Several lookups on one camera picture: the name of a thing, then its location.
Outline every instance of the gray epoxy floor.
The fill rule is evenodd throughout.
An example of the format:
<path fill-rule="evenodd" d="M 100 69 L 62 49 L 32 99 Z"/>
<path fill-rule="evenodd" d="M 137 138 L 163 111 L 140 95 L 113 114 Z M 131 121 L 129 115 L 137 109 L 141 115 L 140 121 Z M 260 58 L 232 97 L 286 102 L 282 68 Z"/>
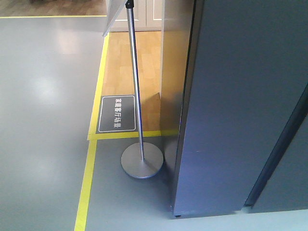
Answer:
<path fill-rule="evenodd" d="M 86 231 L 306 231 L 308 210 L 174 218 L 167 176 L 162 169 L 147 180 L 129 177 L 121 155 L 136 138 L 98 141 Z M 161 147 L 160 138 L 145 141 Z"/>
<path fill-rule="evenodd" d="M 104 18 L 0 19 L 0 230 L 73 230 Z"/>
<path fill-rule="evenodd" d="M 74 228 L 103 20 L 0 19 L 1 231 Z M 98 142 L 87 231 L 307 230 L 307 210 L 174 219 L 164 171 L 146 181 L 123 172 L 135 141 Z"/>

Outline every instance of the wooden floor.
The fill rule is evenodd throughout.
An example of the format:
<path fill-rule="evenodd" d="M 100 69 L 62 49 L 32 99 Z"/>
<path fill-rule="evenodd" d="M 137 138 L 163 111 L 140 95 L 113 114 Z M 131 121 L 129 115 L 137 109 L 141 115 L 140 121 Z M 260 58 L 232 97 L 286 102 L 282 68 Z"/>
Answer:
<path fill-rule="evenodd" d="M 105 0 L 0 0 L 0 17 L 106 14 Z"/>
<path fill-rule="evenodd" d="M 144 131 L 160 130 L 161 32 L 136 32 Z M 127 32 L 110 33 L 102 96 L 134 94 Z"/>

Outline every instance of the metal cabinet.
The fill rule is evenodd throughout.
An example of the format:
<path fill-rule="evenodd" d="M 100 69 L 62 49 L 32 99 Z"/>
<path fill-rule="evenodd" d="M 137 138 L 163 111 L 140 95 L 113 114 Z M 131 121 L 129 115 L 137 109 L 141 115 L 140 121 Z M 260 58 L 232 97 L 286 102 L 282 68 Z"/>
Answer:
<path fill-rule="evenodd" d="M 245 205 L 308 84 L 307 8 L 166 0 L 161 129 L 174 215 Z"/>

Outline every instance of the yellow floor line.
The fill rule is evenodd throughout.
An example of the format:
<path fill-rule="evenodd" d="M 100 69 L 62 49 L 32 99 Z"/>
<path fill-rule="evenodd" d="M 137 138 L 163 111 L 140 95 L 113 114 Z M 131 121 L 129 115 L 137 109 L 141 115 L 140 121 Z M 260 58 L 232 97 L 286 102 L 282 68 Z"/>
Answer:
<path fill-rule="evenodd" d="M 98 108 L 101 100 L 101 92 L 103 87 L 103 76 L 106 65 L 107 47 L 109 42 L 109 35 L 104 39 L 102 58 L 100 63 L 100 69 L 98 74 L 98 80 L 96 85 L 94 104 L 92 109 L 92 116 L 90 121 L 89 133 L 96 132 L 96 124 L 98 120 Z M 77 210 L 77 217 L 75 221 L 74 231 L 85 231 L 87 224 L 88 208 L 91 194 L 92 177 L 94 171 L 95 154 L 96 154 L 97 140 L 89 141 L 89 148 L 87 154 L 87 161 L 85 171 L 82 180 L 80 199 Z"/>
<path fill-rule="evenodd" d="M 94 96 L 94 103 L 93 103 L 93 108 L 92 108 L 89 135 L 93 135 L 96 133 L 97 121 L 98 121 L 100 103 L 101 103 L 101 97 L 102 97 L 103 80 L 104 80 L 104 74 L 105 74 L 108 45 L 109 45 L 109 34 L 105 37 L 104 45 L 103 45 L 101 64 L 100 64 L 100 69 L 98 73 L 97 85 L 96 85 L 95 96 Z"/>
<path fill-rule="evenodd" d="M 161 131 L 144 131 L 144 137 L 161 136 Z M 114 132 L 114 133 L 101 133 L 89 134 L 88 140 L 107 140 L 107 139 L 121 139 L 121 138 L 134 138 L 138 137 L 138 132 Z"/>
<path fill-rule="evenodd" d="M 1 18 L 90 18 L 90 17 L 107 17 L 107 15 L 46 15 L 46 16 L 5 16 Z"/>
<path fill-rule="evenodd" d="M 85 231 L 86 229 L 89 200 L 92 187 L 92 177 L 94 172 L 96 146 L 96 140 L 89 142 L 87 161 L 85 166 L 85 172 L 83 175 L 74 231 Z"/>

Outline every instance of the stanchion pole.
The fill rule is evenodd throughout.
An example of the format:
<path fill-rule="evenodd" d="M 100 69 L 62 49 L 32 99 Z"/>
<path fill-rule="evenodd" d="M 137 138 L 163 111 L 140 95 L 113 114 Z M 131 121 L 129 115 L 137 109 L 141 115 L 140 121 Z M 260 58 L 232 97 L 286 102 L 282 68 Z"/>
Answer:
<path fill-rule="evenodd" d="M 122 154 L 121 164 L 124 171 L 139 179 L 145 179 L 156 175 L 160 170 L 164 158 L 159 148 L 151 143 L 143 142 L 141 102 L 137 64 L 137 48 L 134 23 L 134 1 L 128 0 L 125 4 L 128 17 L 128 32 L 130 40 L 131 60 L 133 67 L 133 77 L 135 86 L 135 106 L 137 114 L 137 127 L 139 133 L 139 143 L 129 146 Z"/>
<path fill-rule="evenodd" d="M 138 76 L 138 63 L 137 63 L 137 47 L 136 47 L 136 33 L 134 23 L 134 1 L 129 0 L 126 3 L 127 18 L 128 18 L 128 33 L 130 40 L 130 53 L 131 61 L 133 66 L 133 77 L 136 97 L 136 109 L 137 109 L 137 127 L 139 133 L 139 144 L 140 144 L 140 156 L 141 161 L 144 161 L 144 150 L 143 150 L 143 133 L 142 133 L 142 118 L 141 118 L 141 102 L 140 102 L 140 89 L 139 89 L 139 76 Z"/>

